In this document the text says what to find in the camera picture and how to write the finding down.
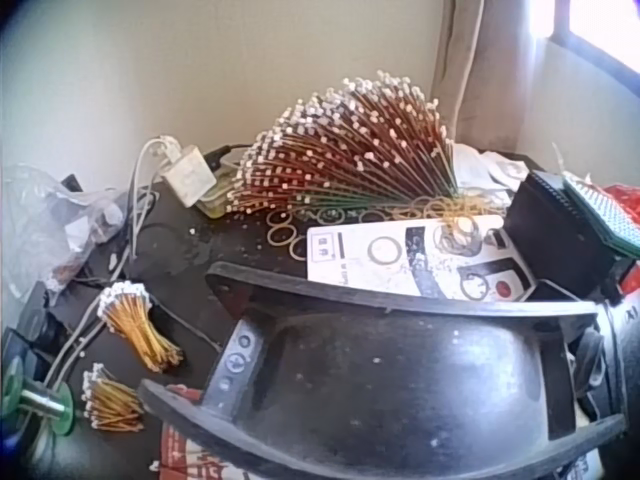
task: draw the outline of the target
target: yellow sticks bundle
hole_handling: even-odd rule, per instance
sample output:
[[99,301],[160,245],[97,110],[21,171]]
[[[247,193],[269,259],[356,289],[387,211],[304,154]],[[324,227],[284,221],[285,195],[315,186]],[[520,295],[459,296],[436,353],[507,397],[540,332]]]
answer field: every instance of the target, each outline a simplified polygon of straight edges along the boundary
[[110,432],[137,432],[144,427],[140,417],[144,410],[136,392],[114,380],[101,363],[84,372],[82,383],[86,403],[84,416],[91,427]]
[[144,285],[114,283],[100,294],[98,316],[117,333],[131,342],[144,364],[154,372],[162,372],[182,361],[181,350],[160,335],[149,320],[149,294]]

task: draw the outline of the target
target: window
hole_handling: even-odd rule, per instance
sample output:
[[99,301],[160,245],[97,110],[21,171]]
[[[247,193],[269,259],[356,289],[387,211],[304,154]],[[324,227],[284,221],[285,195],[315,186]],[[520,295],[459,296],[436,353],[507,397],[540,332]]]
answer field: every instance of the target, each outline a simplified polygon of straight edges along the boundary
[[640,2],[572,0],[569,30],[640,73]]
[[532,15],[532,32],[545,31],[553,18],[551,41],[606,71],[640,96],[640,0],[542,0]]

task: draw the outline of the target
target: sunlight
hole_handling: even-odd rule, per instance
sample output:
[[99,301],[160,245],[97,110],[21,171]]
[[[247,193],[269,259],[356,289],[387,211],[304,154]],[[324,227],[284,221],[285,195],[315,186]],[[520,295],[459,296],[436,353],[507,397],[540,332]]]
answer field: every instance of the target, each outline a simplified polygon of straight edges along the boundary
[[640,14],[634,0],[572,0],[570,29],[640,73]]

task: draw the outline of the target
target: plastic bag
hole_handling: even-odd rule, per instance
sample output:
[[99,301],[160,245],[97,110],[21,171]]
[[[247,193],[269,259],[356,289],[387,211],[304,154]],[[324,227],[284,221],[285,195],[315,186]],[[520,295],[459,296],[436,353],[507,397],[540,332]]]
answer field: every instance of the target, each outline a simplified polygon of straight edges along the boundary
[[6,167],[2,177],[3,290],[6,286],[24,303],[35,283],[42,281],[54,304],[93,247],[120,230],[126,201],[124,191],[73,193],[36,168]]

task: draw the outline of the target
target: paper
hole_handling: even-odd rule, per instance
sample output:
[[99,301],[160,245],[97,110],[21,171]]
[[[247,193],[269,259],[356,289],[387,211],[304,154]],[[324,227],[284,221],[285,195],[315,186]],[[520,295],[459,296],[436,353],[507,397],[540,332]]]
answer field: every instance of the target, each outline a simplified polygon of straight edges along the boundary
[[87,240],[89,240],[89,217],[80,217],[64,227],[67,234],[67,243],[72,252],[82,252]]
[[456,143],[453,145],[453,169],[461,189],[479,188],[483,190],[504,190],[504,185],[496,183],[489,170],[480,159],[475,148]]
[[516,301],[534,279],[497,215],[310,228],[307,278],[331,285],[473,301]]
[[453,146],[453,167],[461,189],[517,192],[529,174],[524,162],[509,160],[495,152],[483,154],[468,145]]

